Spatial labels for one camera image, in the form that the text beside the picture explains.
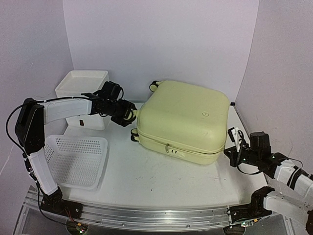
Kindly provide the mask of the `silver suitcase zipper pull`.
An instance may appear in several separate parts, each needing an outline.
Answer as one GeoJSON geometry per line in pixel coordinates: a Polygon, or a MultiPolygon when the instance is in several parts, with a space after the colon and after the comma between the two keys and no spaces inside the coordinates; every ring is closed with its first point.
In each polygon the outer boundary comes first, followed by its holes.
{"type": "Polygon", "coordinates": [[[168,143],[167,143],[166,146],[165,146],[165,150],[166,150],[167,153],[169,153],[169,146],[170,146],[170,145],[169,145],[168,143]]]}

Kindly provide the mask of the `pale yellow hard-shell suitcase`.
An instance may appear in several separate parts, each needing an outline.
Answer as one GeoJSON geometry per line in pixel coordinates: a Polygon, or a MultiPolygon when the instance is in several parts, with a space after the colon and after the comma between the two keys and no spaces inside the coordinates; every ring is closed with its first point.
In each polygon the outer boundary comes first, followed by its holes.
{"type": "Polygon", "coordinates": [[[153,94],[136,113],[131,140],[195,164],[214,163],[226,144],[228,97],[217,90],[169,80],[154,81],[149,89],[153,94]]]}

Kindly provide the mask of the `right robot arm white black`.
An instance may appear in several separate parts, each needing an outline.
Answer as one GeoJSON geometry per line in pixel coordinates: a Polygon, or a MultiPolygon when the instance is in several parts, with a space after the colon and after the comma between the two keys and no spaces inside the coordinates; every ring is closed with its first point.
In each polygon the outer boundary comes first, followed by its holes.
{"type": "MultiPolygon", "coordinates": [[[[250,142],[246,142],[243,132],[235,127],[228,130],[228,135],[234,146],[225,149],[224,154],[232,167],[239,168],[240,164],[255,166],[258,168],[257,174],[263,173],[285,184],[304,199],[312,199],[312,174],[295,165],[291,158],[279,152],[272,153],[267,133],[251,133],[250,142]]],[[[302,224],[308,234],[313,233],[313,206],[305,200],[282,195],[269,186],[254,191],[248,204],[227,209],[230,225],[241,227],[254,224],[273,212],[302,224]]]]}

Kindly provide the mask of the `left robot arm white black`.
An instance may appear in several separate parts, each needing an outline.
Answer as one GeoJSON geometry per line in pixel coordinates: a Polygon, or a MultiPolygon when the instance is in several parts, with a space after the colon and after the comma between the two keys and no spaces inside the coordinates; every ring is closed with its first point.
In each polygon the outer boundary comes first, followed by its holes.
{"type": "Polygon", "coordinates": [[[19,112],[14,132],[14,140],[8,138],[21,151],[26,170],[38,189],[48,196],[47,206],[61,214],[66,209],[62,191],[53,179],[45,158],[45,125],[51,122],[75,116],[110,116],[111,121],[126,127],[136,119],[137,108],[134,103],[123,99],[123,88],[114,82],[105,82],[102,89],[79,96],[66,96],[48,100],[27,98],[23,104],[10,113],[10,119],[19,112]]]}

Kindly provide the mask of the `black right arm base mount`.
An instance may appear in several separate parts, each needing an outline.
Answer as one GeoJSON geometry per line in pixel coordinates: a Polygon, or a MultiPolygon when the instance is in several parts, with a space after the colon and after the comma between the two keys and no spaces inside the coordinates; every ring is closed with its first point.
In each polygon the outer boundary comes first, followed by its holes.
{"type": "Polygon", "coordinates": [[[241,224],[246,221],[260,219],[272,215],[272,211],[265,209],[264,199],[270,192],[275,191],[274,188],[265,186],[253,192],[250,203],[238,206],[232,206],[226,214],[231,218],[231,224],[241,224]]]}

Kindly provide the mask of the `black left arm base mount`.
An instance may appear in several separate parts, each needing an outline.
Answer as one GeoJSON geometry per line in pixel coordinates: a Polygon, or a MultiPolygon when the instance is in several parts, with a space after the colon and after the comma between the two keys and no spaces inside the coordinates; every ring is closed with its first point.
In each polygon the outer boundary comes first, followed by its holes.
{"type": "Polygon", "coordinates": [[[58,189],[51,195],[43,195],[40,209],[72,219],[79,219],[82,215],[83,204],[63,199],[63,193],[58,189]]]}

